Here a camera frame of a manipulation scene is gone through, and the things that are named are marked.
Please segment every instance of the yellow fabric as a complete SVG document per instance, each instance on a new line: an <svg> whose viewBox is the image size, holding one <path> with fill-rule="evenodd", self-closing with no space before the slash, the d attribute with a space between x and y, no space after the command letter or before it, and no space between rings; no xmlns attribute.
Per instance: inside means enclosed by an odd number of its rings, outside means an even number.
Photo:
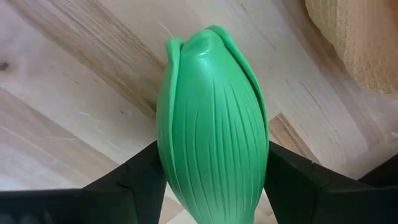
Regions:
<svg viewBox="0 0 398 224"><path fill-rule="evenodd" d="M306 0L308 13L359 83L398 98L398 0Z"/></svg>

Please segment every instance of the wooden floor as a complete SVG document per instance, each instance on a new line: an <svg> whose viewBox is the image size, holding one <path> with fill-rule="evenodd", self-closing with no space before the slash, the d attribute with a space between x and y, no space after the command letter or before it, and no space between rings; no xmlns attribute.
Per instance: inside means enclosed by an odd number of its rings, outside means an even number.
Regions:
<svg viewBox="0 0 398 224"><path fill-rule="evenodd" d="M229 30L271 139L357 179L398 152L398 101L347 74L302 0L0 0L0 190L82 187L155 140L164 49ZM192 223L167 189L161 223ZM275 223L262 198L256 223Z"/></svg>

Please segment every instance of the green bud-shaped object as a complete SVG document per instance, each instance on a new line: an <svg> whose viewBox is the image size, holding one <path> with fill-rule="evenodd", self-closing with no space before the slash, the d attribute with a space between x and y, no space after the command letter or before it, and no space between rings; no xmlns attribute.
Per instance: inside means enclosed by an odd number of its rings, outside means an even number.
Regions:
<svg viewBox="0 0 398 224"><path fill-rule="evenodd" d="M253 223L268 157L256 77L221 27L166 47L156 126L167 180L199 224Z"/></svg>

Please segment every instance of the green rubber cover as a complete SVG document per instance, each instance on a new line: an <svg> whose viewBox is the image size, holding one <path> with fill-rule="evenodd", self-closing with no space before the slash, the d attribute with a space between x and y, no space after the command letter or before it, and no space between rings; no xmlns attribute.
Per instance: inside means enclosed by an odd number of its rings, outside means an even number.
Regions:
<svg viewBox="0 0 398 224"><path fill-rule="evenodd" d="M167 180L199 224L253 223L268 157L256 77L218 26L166 48L156 126Z"/></svg>

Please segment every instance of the rounded tip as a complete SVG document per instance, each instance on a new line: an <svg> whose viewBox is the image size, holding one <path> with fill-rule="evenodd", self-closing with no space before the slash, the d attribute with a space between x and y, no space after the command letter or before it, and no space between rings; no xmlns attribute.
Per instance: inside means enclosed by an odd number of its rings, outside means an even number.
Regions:
<svg viewBox="0 0 398 224"><path fill-rule="evenodd" d="M218 46L224 45L223 40L211 30L201 30L184 43L182 55L204 55Z"/></svg>

